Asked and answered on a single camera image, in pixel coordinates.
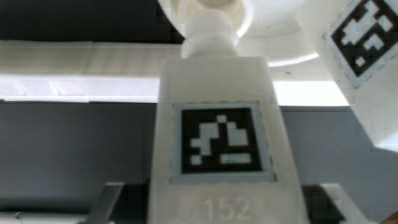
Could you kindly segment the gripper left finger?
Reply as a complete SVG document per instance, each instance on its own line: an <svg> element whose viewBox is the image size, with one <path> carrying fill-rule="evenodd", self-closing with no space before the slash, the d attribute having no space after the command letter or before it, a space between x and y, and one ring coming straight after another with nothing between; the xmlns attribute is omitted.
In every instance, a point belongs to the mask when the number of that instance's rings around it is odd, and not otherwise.
<svg viewBox="0 0 398 224"><path fill-rule="evenodd" d="M122 188L122 182L110 182L104 184L97 199L88 209L83 224L108 224Z"/></svg>

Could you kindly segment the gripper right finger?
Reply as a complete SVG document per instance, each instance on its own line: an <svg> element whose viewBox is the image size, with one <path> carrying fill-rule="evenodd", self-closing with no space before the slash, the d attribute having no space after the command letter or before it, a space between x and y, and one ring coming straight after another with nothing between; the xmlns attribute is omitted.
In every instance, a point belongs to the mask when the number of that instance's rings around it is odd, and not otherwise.
<svg viewBox="0 0 398 224"><path fill-rule="evenodd" d="M302 186L309 224L373 224L337 183Z"/></svg>

